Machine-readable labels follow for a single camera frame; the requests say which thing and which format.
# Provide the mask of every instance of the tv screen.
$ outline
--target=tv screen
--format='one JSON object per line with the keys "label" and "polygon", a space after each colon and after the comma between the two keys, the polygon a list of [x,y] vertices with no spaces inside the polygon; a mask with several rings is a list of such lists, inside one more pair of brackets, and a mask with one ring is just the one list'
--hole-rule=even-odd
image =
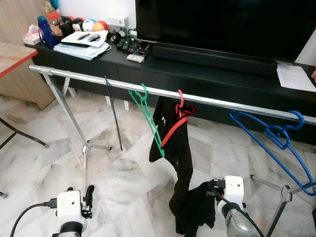
{"label": "tv screen", "polygon": [[136,15],[142,40],[295,61],[316,0],[136,0]]}

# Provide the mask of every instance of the wall outlet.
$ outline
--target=wall outlet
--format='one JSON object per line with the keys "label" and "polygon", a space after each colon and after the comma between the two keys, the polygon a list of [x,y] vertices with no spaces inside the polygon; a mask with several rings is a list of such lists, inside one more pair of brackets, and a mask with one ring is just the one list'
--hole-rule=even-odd
{"label": "wall outlet", "polygon": [[127,16],[119,17],[119,16],[107,16],[105,17],[105,22],[108,25],[126,27],[127,26]]}

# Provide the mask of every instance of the remote control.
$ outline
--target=remote control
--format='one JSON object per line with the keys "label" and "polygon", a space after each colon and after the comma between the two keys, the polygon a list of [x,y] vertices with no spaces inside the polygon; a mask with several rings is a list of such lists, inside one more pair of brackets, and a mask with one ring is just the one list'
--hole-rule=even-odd
{"label": "remote control", "polygon": [[127,37],[124,44],[123,44],[123,47],[122,49],[123,50],[128,50],[128,47],[129,47],[129,44],[130,44],[131,40],[130,40],[130,37]]}
{"label": "remote control", "polygon": [[132,41],[129,45],[129,48],[127,50],[128,53],[133,53],[137,48],[139,47],[139,42]]}
{"label": "remote control", "polygon": [[120,39],[119,42],[117,43],[117,48],[122,48],[124,42],[125,42],[125,38]]}
{"label": "remote control", "polygon": [[130,61],[138,62],[138,63],[141,63],[141,62],[144,61],[144,57],[133,55],[133,54],[129,54],[127,59],[130,60]]}

